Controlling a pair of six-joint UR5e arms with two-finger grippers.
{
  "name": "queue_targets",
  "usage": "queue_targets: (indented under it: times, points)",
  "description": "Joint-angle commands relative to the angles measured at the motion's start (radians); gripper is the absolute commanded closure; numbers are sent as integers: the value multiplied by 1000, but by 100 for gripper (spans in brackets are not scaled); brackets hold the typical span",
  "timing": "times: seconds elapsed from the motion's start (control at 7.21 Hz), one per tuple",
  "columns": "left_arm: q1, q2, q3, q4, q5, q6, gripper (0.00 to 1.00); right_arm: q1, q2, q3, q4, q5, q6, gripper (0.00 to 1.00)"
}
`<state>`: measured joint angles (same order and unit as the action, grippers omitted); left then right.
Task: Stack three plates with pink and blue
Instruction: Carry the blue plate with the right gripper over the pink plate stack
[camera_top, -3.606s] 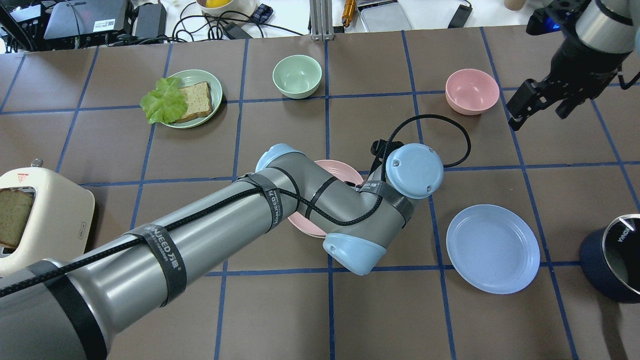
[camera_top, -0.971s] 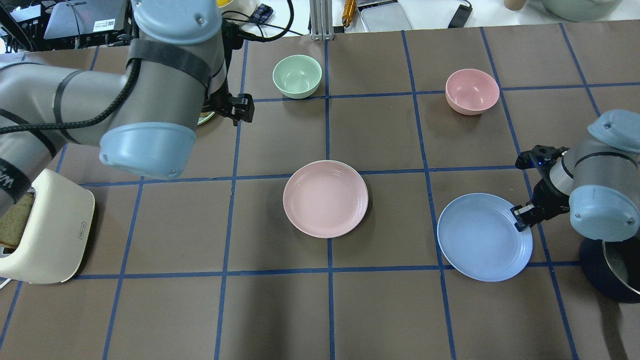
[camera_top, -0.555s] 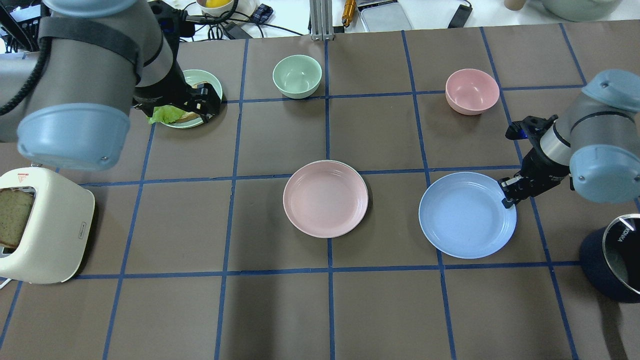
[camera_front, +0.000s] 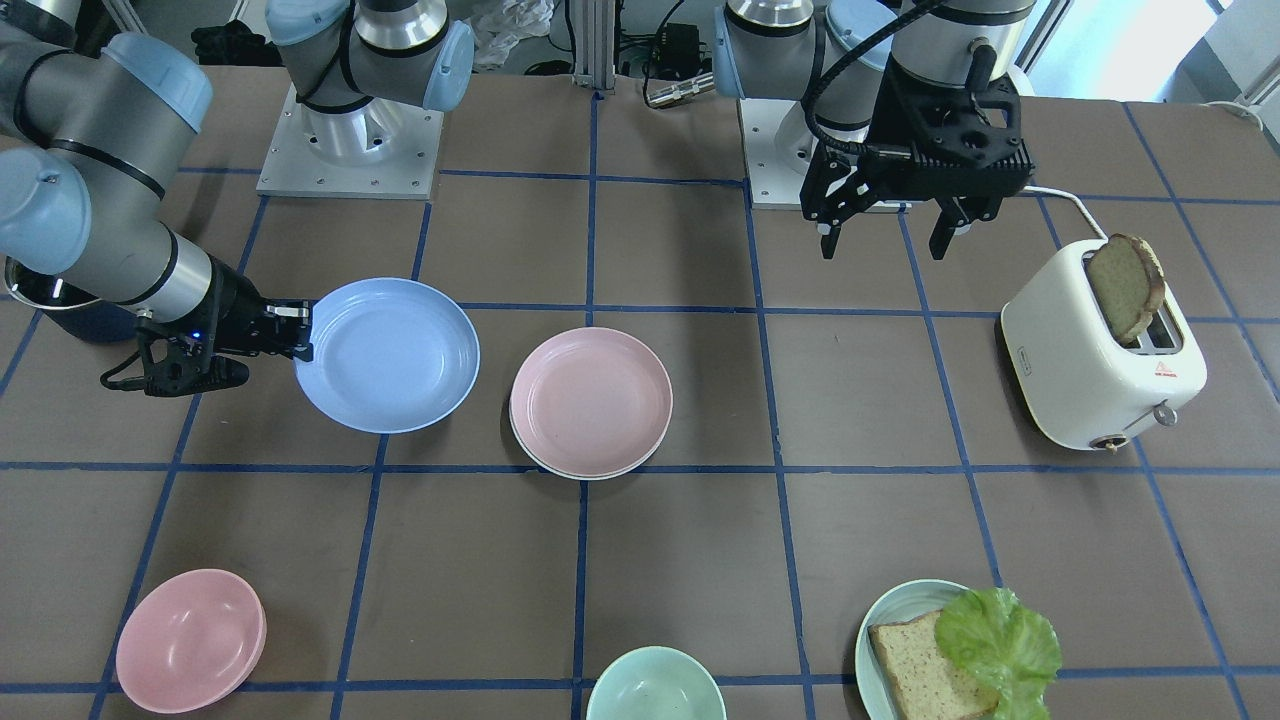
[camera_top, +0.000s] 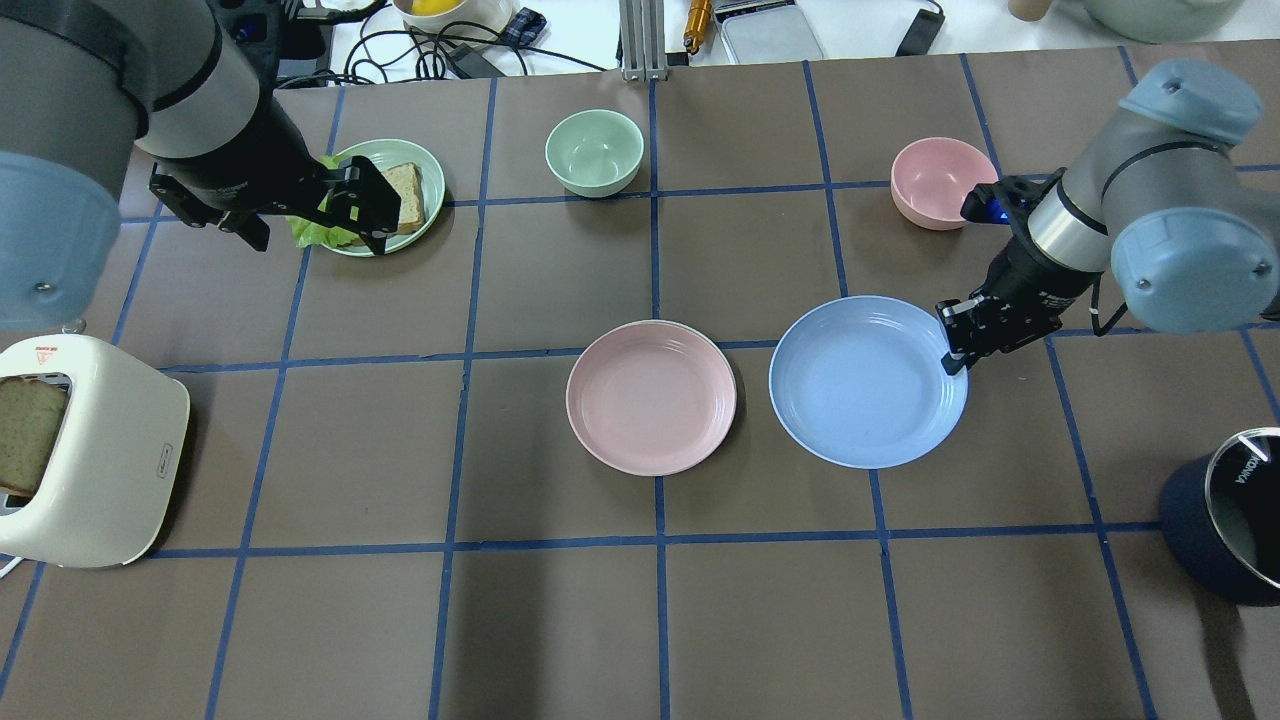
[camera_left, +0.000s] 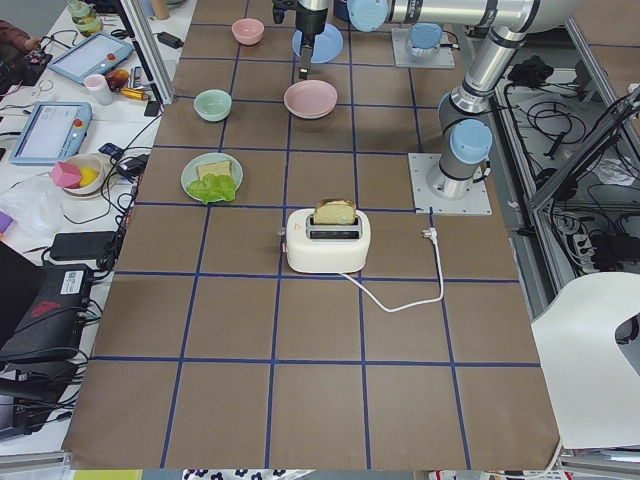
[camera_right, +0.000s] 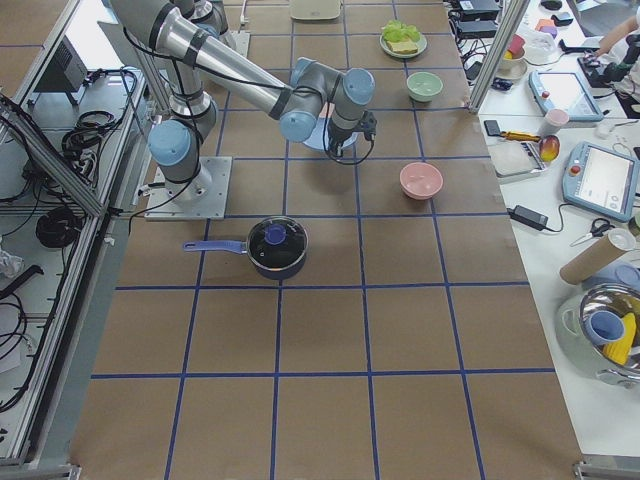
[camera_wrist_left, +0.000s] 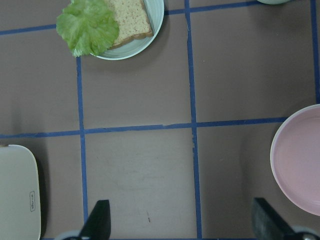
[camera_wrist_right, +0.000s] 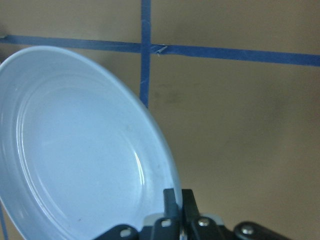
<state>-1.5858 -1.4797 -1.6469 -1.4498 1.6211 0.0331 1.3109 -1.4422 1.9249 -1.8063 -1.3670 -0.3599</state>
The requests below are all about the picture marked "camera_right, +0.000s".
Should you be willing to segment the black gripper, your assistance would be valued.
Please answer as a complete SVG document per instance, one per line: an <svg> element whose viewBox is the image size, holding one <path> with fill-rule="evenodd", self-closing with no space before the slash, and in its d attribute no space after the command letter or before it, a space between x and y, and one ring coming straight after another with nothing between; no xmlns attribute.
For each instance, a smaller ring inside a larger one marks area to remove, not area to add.
<svg viewBox="0 0 640 480"><path fill-rule="evenodd" d="M354 133L363 133L364 137L371 144L375 141L377 130L377 119L374 114L365 110L361 118L355 121L351 126L343 125L344 119L337 113L330 116L328 123L328 150L342 150L345 142L352 137Z"/></svg>

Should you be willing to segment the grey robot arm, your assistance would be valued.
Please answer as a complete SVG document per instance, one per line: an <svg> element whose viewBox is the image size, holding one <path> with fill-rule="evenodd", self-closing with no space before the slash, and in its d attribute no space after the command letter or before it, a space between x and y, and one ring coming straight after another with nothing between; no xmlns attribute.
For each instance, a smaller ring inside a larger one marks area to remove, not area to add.
<svg viewBox="0 0 640 480"><path fill-rule="evenodd" d="M179 8L182 16L203 29L211 30L216 36L228 32L228 21L222 1L171 0Z"/></svg>
<svg viewBox="0 0 640 480"><path fill-rule="evenodd" d="M124 32L142 43L143 52L208 74L276 120L287 141L306 141L322 110L333 105L321 135L325 154L341 163L344 144L356 133L374 147L377 121L367 106L375 80L369 71L341 72L301 57L285 84L184 17L169 1L113 1L111 6Z"/></svg>

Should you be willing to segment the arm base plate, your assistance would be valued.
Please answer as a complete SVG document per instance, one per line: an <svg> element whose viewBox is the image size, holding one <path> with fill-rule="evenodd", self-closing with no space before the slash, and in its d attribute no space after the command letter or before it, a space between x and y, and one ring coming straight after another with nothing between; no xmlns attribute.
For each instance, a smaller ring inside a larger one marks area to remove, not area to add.
<svg viewBox="0 0 640 480"><path fill-rule="evenodd" d="M150 221L222 220L225 217L233 159L230 156L203 156L200 173L182 191L182 186L165 183L159 167L150 190L144 217Z"/></svg>
<svg viewBox="0 0 640 480"><path fill-rule="evenodd" d="M226 44L236 53L247 58L250 44L250 32L229 30L226 35Z"/></svg>

